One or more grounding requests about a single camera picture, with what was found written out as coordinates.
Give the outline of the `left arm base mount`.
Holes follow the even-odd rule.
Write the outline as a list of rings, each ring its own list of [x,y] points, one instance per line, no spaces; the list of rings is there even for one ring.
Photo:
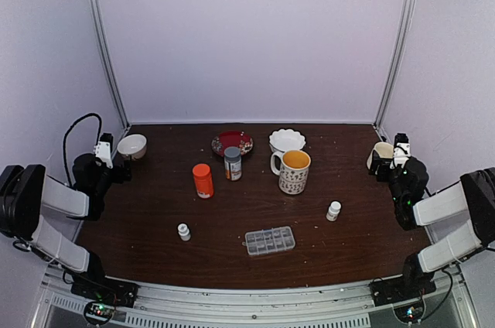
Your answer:
[[[114,279],[108,279],[103,285],[78,281],[72,284],[70,291],[76,296],[106,305],[132,308],[138,294],[138,285]]]

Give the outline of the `orange pill bottle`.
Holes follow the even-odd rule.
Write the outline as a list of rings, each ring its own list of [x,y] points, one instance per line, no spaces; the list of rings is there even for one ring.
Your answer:
[[[200,163],[193,167],[193,179],[198,197],[209,199],[214,195],[212,172],[209,165]]]

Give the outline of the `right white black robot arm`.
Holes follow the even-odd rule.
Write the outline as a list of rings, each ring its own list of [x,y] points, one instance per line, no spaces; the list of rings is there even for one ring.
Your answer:
[[[406,231],[467,212],[467,221],[442,240],[406,258],[397,292],[410,299],[432,276],[454,261],[462,261],[494,242],[494,168],[464,174],[459,181],[424,198],[428,182],[425,165],[415,157],[404,162],[373,159],[369,173],[388,183],[394,215]]]

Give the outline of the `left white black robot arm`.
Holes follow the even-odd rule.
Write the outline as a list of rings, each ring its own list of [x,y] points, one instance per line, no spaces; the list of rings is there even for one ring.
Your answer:
[[[1,233],[26,251],[52,258],[93,299],[103,300],[111,294],[111,283],[99,256],[65,237],[43,217],[41,208],[74,220],[99,220],[107,191],[131,179],[131,165],[125,161],[116,166],[87,153],[75,159],[73,173],[74,187],[48,175],[40,164],[6,166],[1,173]]]

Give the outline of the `clear plastic pill organizer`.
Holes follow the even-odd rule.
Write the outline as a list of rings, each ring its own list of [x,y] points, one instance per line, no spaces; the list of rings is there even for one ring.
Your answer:
[[[289,226],[249,231],[244,235],[244,246],[250,256],[290,251],[295,248],[295,244],[295,237]]]

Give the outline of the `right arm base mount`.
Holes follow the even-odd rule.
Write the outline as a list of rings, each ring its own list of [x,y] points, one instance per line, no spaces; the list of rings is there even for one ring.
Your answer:
[[[402,277],[373,281],[369,287],[375,306],[419,299],[423,295],[436,291],[435,283],[432,281],[420,281],[418,284],[406,285]]]

